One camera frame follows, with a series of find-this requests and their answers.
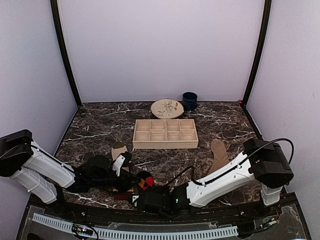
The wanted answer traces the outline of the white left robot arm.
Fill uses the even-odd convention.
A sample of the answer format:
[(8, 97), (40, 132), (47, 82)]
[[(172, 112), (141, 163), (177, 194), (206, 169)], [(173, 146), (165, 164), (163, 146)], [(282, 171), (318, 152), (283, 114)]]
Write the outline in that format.
[(60, 218), (67, 218), (70, 206), (63, 201), (62, 190), (86, 193), (91, 188), (115, 188), (126, 192), (136, 179), (123, 170), (131, 159), (121, 153), (113, 162), (104, 155), (96, 155), (79, 167), (66, 164), (43, 150), (28, 129), (1, 137), (0, 175), (10, 178), (36, 195)]

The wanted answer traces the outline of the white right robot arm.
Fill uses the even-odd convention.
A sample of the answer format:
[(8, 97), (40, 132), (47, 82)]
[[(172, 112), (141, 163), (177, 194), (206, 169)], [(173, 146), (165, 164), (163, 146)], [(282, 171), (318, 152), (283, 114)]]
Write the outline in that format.
[(291, 158), (286, 158), (279, 142), (292, 144), (287, 138), (272, 141), (251, 138), (232, 161), (220, 169), (169, 191), (161, 186), (132, 197), (131, 202), (140, 212), (163, 215), (170, 219), (182, 218), (191, 208), (203, 208), (211, 201), (238, 189), (254, 180), (262, 184), (261, 200), (255, 205), (255, 213), (266, 217), (280, 200), (283, 186), (294, 177)]

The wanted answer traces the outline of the black argyle sock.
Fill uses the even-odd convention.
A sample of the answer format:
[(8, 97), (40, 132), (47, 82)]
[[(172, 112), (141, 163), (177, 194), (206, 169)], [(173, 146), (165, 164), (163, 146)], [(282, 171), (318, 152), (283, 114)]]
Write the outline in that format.
[(140, 171), (136, 176), (140, 178), (140, 182), (137, 185), (139, 191), (150, 191), (154, 187), (154, 178), (150, 172)]

